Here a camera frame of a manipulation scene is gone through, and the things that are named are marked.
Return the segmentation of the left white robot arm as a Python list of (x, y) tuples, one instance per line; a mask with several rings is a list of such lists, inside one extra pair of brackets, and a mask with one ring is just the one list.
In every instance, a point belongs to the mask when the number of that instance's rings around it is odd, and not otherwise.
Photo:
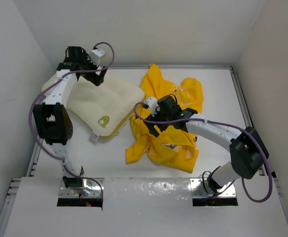
[(94, 181), (83, 178), (82, 167), (76, 168), (68, 157), (68, 142), (73, 136), (73, 124), (66, 105), (74, 85), (81, 77), (99, 86), (104, 81), (107, 68), (100, 67), (105, 51), (94, 46), (87, 52), (80, 46), (69, 46), (64, 60), (56, 69), (56, 80), (46, 92), (40, 104), (32, 106), (32, 114), (38, 136), (53, 149), (52, 157), (58, 160), (63, 170), (63, 182), (80, 197), (88, 196)]

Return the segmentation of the cream quilted pillow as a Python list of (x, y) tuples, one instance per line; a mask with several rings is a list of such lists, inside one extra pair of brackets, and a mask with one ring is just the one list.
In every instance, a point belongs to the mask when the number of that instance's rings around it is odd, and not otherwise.
[(71, 111), (101, 139), (110, 139), (133, 114), (134, 105), (142, 102), (144, 97), (145, 93), (139, 86), (109, 73), (99, 86), (80, 77), (63, 109), (67, 133), (73, 135), (73, 125), (68, 115), (68, 111)]

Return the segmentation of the yellow pillowcase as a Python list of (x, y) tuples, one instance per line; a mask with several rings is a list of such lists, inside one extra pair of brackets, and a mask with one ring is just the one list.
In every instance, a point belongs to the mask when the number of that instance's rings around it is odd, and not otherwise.
[[(160, 99), (171, 95), (177, 98), (182, 109), (192, 108), (199, 113), (202, 112), (203, 88), (197, 79), (185, 78), (180, 85), (176, 85), (163, 78), (157, 65), (150, 64), (140, 88), (146, 97)], [(127, 164), (138, 162), (146, 154), (156, 165), (164, 165), (188, 173), (193, 172), (199, 154), (196, 135), (169, 126), (166, 131), (155, 137), (149, 133), (144, 122), (136, 116), (131, 116), (130, 126), (136, 141), (125, 151)]]

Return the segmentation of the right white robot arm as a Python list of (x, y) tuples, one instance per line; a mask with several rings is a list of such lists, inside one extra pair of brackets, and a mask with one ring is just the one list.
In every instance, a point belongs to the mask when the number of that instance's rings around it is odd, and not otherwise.
[(149, 97), (143, 106), (150, 110), (144, 124), (155, 137), (173, 126), (177, 130), (206, 138), (229, 152), (230, 161), (216, 168), (206, 179), (205, 187), (213, 193), (234, 180), (251, 179), (269, 157), (253, 127), (241, 129), (231, 124), (207, 120), (195, 109), (181, 108), (171, 95), (161, 99)]

